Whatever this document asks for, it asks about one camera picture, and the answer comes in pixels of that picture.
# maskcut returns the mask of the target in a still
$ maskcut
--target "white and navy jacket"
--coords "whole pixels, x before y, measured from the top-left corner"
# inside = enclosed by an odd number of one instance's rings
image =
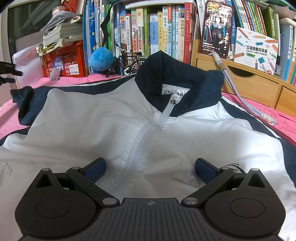
[[[117,198],[180,200],[204,185],[194,171],[201,157],[217,167],[259,168],[286,209],[279,235],[295,241],[296,147],[222,97],[223,84],[222,72],[160,51],[136,75],[12,90],[29,127],[0,141],[0,240],[21,237],[14,211],[42,168],[65,172],[103,157],[97,185]]]

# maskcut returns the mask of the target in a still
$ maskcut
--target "wooden drawer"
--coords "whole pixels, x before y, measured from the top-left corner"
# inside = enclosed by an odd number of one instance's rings
[[[217,69],[214,62],[203,59],[197,60],[197,67],[203,70]],[[237,91],[242,97],[272,107],[275,97],[277,96],[278,83],[256,74],[251,77],[240,77],[232,73],[227,66],[226,68]],[[222,91],[233,94],[226,82],[222,87]]]
[[[281,95],[276,105],[276,110],[296,117],[296,93],[282,87]]]

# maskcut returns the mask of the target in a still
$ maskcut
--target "jacket collar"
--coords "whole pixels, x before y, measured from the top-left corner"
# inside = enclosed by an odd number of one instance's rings
[[[204,71],[158,51],[142,64],[135,82],[149,103],[161,112],[170,99],[170,94],[162,95],[163,84],[189,88],[170,115],[177,117],[217,104],[221,98],[224,73],[218,70]]]

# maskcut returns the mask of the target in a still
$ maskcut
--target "miniature bicycle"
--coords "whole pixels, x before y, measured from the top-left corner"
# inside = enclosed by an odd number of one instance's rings
[[[123,54],[130,54],[131,51],[127,51],[125,49],[119,48],[119,46],[117,44],[116,44],[116,46],[119,49],[119,56],[111,64],[106,77],[110,76],[110,74],[114,71],[114,69],[116,68],[118,63],[120,63],[120,64],[122,64],[122,66],[124,66],[121,58],[128,58],[128,57],[131,58],[131,56],[123,56]],[[144,63],[143,58],[141,58],[142,52],[135,52],[135,55],[136,56],[134,57],[132,63],[130,65],[127,65],[127,67],[123,70],[124,75],[130,75],[130,74],[137,73],[139,68],[141,67],[141,65]]]

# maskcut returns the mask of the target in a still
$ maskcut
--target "scissors illustration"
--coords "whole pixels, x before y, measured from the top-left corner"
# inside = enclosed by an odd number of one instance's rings
[[[264,64],[262,64],[262,66],[260,66],[261,69],[264,70],[264,72],[268,73],[268,74],[271,74],[271,70],[266,70]]]

